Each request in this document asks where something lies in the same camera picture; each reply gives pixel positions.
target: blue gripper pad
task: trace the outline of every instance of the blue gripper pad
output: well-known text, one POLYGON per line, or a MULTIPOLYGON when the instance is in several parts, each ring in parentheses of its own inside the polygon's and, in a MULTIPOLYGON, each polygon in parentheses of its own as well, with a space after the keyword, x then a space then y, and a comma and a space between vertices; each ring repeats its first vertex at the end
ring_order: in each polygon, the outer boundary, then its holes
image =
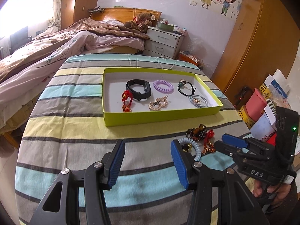
POLYGON ((181 155, 179 153, 178 148, 176 147, 175 141, 171 142, 171 155, 172 159, 176 168, 176 172, 179 178, 179 181, 181 185, 187 189, 189 182, 188 182, 188 174, 187 174, 187 169, 184 165, 184 162, 181 158, 181 155))
POLYGON ((230 134, 223 134, 222 141, 228 145, 235 146, 240 149, 248 147, 248 144, 244 139, 240 139, 230 134))
POLYGON ((117 182, 117 178, 120 173, 120 168, 124 159, 124 155, 125 155, 125 143, 122 140, 119 140, 116 143, 114 149, 112 150, 112 153, 108 161, 108 163, 111 161, 111 164, 108 167, 109 175, 107 181, 107 184, 108 186, 110 186, 110 188, 112 188, 117 182))

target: jewelry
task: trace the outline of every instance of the jewelry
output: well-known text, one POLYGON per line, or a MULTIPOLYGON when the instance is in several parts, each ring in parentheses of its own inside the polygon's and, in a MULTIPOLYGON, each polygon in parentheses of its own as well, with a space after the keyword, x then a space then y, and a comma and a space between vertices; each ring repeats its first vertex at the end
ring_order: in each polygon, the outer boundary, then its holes
POLYGON ((171 83, 169 83, 168 81, 162 80, 162 79, 154 81, 153 86, 154 86, 154 89, 156 89, 158 92, 165 93, 165 94, 170 93, 172 90, 174 90, 174 87, 171 83), (166 85, 169 88, 166 89, 166 88, 159 87, 158 86, 159 84, 166 85))
POLYGON ((200 95, 190 96, 190 102, 199 108, 208 107, 207 99, 200 95))
POLYGON ((168 101, 167 101, 168 96, 169 95, 166 95, 161 98, 156 98, 154 102, 151 101, 148 105, 149 109, 154 110, 154 111, 160 111, 162 107, 166 107, 166 105, 168 104, 168 101))
POLYGON ((216 151, 214 144, 212 144, 209 139, 211 139, 215 133, 212 130, 209 130, 203 143, 203 151, 202 154, 205 155, 206 153, 214 153, 216 151))
POLYGON ((193 85, 192 85, 190 82, 188 82, 188 81, 186 81, 186 80, 184 80, 184 79, 180 80, 180 82, 178 83, 178 88, 177 88, 177 89, 178 89, 178 91, 179 91, 180 94, 182 94, 182 95, 184 95, 184 96, 187 96, 187 97, 190 97, 190 96, 194 95, 195 90, 196 90, 196 88, 194 88, 193 85), (187 95, 187 94, 183 93, 183 92, 180 90, 180 88, 183 87, 183 86, 185 86, 186 83, 189 83, 190 86, 192 87, 192 94, 191 94, 191 95, 187 95))
POLYGON ((132 79, 129 80, 126 84, 126 90, 132 93, 134 99, 140 101, 141 99, 147 99, 151 96, 151 87, 148 81, 141 80, 141 79, 132 79), (141 85, 144 86, 145 93, 141 94, 138 91, 135 91, 131 88, 132 85, 141 85))
POLYGON ((190 135, 190 138, 194 141, 201 141, 203 140, 207 135, 207 130, 204 124, 200 124, 197 128, 191 128, 188 129, 185 133, 185 136, 188 137, 190 135))
POLYGON ((130 106, 131 106, 131 103, 132 103, 132 93, 130 91, 124 91, 123 94, 122 94, 122 101, 123 101, 123 106, 122 106, 122 109, 123 109, 123 112, 124 113, 129 113, 131 110, 130 110, 130 106), (125 101, 130 98, 130 102, 128 105, 126 105, 125 101))
POLYGON ((178 140, 180 144, 184 144, 182 146, 182 150, 184 152, 189 152, 191 151, 192 147, 194 147, 195 151, 196 151, 196 156, 194 158, 194 160, 196 162, 200 162, 201 160, 201 150, 200 150, 200 147, 199 145, 196 143, 196 141, 190 139, 190 138, 181 138, 178 140))

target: nightstand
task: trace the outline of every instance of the nightstand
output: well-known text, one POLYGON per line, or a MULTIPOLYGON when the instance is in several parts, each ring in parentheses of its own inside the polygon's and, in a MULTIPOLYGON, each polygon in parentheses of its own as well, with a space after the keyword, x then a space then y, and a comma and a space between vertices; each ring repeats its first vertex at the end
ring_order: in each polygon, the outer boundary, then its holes
POLYGON ((175 59, 179 53, 184 35, 162 31, 156 27, 149 27, 149 40, 146 40, 143 55, 175 59))

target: curtain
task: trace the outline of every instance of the curtain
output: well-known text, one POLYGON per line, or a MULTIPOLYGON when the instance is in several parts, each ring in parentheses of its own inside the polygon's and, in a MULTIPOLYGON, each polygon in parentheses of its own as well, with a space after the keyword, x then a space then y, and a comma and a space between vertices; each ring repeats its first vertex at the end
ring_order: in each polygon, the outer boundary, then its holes
POLYGON ((53 16, 48 20, 48 28, 57 26, 59 30, 62 28, 62 18, 60 13, 60 7, 62 0, 51 0, 53 1, 53 16))

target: striped tablecloth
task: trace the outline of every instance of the striped tablecloth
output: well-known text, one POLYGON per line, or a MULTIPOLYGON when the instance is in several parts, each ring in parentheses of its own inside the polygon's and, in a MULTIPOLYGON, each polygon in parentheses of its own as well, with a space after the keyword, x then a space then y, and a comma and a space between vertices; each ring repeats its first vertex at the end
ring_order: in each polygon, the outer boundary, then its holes
MULTIPOLYGON (((40 96, 22 138, 15 183, 21 224, 29 223, 60 170, 81 170, 100 161, 117 139, 125 141, 126 153, 116 185, 104 193, 112 224, 184 224, 192 193, 179 182, 170 143, 200 123, 214 130, 215 140, 224 133, 250 134, 225 95, 192 64, 126 54, 69 58, 40 96), (106 128, 101 99, 103 71, 128 66, 198 74, 224 106, 211 116, 106 128)), ((217 170, 235 165, 232 158, 218 152, 204 156, 202 161, 217 170)), ((86 224, 83 188, 79 190, 79 206, 81 224, 86 224)), ((213 210, 216 206, 214 189, 213 210)))

